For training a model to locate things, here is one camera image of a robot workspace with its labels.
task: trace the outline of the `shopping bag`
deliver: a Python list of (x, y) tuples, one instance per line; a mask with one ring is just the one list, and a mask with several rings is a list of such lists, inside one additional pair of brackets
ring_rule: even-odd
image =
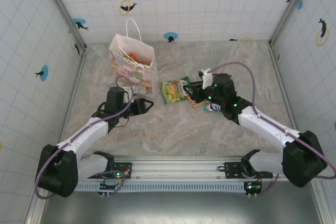
[[(138, 29), (140, 40), (128, 36), (129, 20), (133, 21)], [(109, 50), (114, 75), (126, 76), (135, 93), (153, 99), (154, 91), (159, 88), (154, 48), (142, 42), (139, 28), (132, 18), (126, 21), (126, 36), (116, 34)], [(120, 78), (120, 82), (125, 86), (129, 85), (124, 78)]]

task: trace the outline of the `tiled wall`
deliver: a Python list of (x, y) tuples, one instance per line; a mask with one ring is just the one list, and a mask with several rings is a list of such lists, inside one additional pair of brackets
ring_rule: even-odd
[(79, 62), (70, 41), (51, 0), (0, 0), (0, 223), (23, 222), (40, 151), (56, 142)]
[[(324, 30), (320, 19), (326, 23)], [(301, 131), (314, 132), (336, 164), (336, 0), (303, 0), (276, 49)], [(336, 180), (328, 181), (336, 199)]]
[[(73, 18), (85, 20), (88, 30), (80, 32), (86, 43), (110, 43), (115, 33), (125, 34), (128, 17), (136, 20), (145, 41), (167, 41), (167, 32), (178, 34), (175, 41), (270, 39), (288, 6), (287, 0), (129, 1), (63, 0)], [(120, 8), (129, 3), (136, 5)]]

